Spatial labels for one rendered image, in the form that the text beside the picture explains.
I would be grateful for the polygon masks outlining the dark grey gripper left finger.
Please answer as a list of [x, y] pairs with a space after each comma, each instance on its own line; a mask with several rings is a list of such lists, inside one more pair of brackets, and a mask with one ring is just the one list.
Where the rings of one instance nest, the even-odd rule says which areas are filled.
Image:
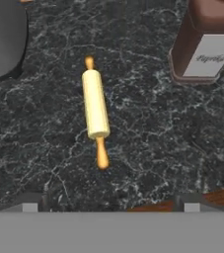
[[48, 211], [48, 196], [41, 193], [20, 195], [10, 206], [1, 208], [4, 212], [42, 212]]

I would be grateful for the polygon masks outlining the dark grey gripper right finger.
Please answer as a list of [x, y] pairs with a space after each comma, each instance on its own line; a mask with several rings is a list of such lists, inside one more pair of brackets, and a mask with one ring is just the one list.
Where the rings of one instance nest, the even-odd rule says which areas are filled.
[[201, 194], [182, 194], [174, 197], [174, 211], [224, 211], [224, 206], [211, 203]]

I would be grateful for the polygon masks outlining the pale wooden rolling pin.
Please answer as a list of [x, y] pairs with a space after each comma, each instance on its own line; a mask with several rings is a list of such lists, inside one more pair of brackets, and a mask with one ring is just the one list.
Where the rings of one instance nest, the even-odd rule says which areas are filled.
[[111, 133], [107, 106], [99, 71], [94, 67], [94, 58], [85, 58], [87, 70], [82, 74], [85, 116], [88, 137], [96, 142], [97, 165], [100, 169], [109, 167], [105, 138]]

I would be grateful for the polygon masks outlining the brown wooden cupboard front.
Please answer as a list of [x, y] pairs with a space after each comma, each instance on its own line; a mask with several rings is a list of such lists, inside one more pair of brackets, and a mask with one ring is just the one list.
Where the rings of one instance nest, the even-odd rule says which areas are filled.
[[[208, 201], [213, 204], [224, 206], [224, 190], [210, 192], [203, 195]], [[168, 201], [162, 201], [157, 204], [143, 205], [136, 208], [129, 209], [129, 211], [156, 211], [156, 212], [170, 212], [174, 211], [174, 198]]]

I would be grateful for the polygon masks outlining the brown spice jar white label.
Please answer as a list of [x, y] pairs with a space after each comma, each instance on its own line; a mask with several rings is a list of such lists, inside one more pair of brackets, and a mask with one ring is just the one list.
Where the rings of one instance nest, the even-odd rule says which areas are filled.
[[224, 67], [224, 0], [188, 0], [169, 62], [178, 83], [217, 80]]

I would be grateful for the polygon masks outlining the dark grey round pan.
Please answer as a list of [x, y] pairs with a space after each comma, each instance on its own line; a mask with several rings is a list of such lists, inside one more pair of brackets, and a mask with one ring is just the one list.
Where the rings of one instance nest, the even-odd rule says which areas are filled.
[[27, 11], [21, 0], [0, 0], [0, 79], [21, 75], [28, 24]]

